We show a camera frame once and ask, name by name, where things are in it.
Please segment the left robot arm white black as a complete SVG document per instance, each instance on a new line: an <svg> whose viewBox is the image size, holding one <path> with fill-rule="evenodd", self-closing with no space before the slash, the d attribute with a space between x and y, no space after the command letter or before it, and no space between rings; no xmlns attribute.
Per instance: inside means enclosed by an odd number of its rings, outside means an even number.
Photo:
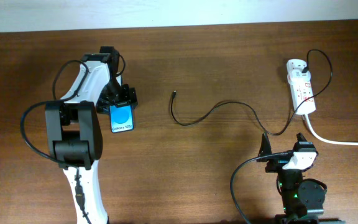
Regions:
<svg viewBox="0 0 358 224"><path fill-rule="evenodd" d="M61 162L70 184L77 223L109 223L98 179L103 152L98 115L110 117L113 133L134 129L138 102L135 89L122 81L123 61L113 46L84 54L71 88L45 106L49 154Z"/></svg>

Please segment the blue screen smartphone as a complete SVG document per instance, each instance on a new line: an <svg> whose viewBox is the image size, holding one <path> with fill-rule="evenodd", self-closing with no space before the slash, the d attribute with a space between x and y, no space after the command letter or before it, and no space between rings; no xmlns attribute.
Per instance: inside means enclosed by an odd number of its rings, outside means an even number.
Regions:
<svg viewBox="0 0 358 224"><path fill-rule="evenodd" d="M110 106L111 131L121 133L134 129L134 115L131 106Z"/></svg>

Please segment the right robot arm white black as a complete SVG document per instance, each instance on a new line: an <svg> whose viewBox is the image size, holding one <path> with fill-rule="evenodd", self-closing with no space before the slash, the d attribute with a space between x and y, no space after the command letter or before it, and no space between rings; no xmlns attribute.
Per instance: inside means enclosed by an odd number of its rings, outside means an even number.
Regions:
<svg viewBox="0 0 358 224"><path fill-rule="evenodd" d="M266 173L277 174L276 187L284 214L275 215L275 223L318 223L328 188L319 180L304 178L303 173L313 167L318 151L301 133L296 138L293 149L274 154L263 133L257 162L266 163Z"/></svg>

